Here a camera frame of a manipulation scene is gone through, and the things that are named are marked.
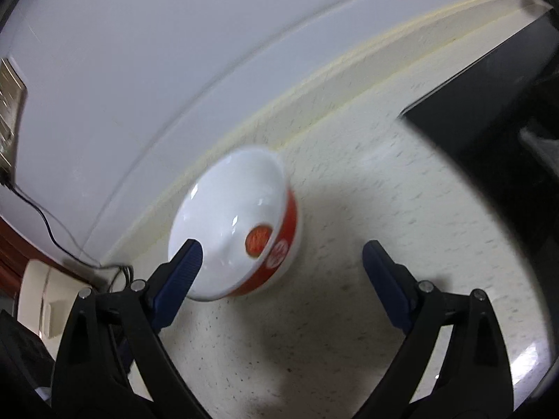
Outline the cream rice cooker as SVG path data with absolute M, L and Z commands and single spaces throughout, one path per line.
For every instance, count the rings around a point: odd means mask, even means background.
M 17 320 L 43 340 L 57 339 L 64 333 L 74 301 L 84 288 L 89 285 L 31 259 L 23 276 Z

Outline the beige wall socket strip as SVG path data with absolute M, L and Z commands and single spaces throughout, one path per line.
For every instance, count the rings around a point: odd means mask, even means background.
M 18 131 L 28 90 L 8 58 L 1 60 L 1 183 L 11 184 L 15 175 Z

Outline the white bowl with red outside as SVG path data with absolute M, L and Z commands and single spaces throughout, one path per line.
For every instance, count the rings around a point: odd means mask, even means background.
M 190 187 L 174 217 L 168 255 L 188 239 L 202 267 L 188 298 L 212 302 L 270 287 L 292 265 L 302 236 L 301 208 L 283 161 L 259 146 L 237 148 Z

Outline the black gas stove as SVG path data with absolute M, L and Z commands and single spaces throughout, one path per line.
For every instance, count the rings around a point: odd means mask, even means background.
M 545 90 L 557 64 L 558 20 L 549 12 L 401 113 L 528 251 L 558 242 L 558 178 L 521 140 L 558 108 L 557 92 Z

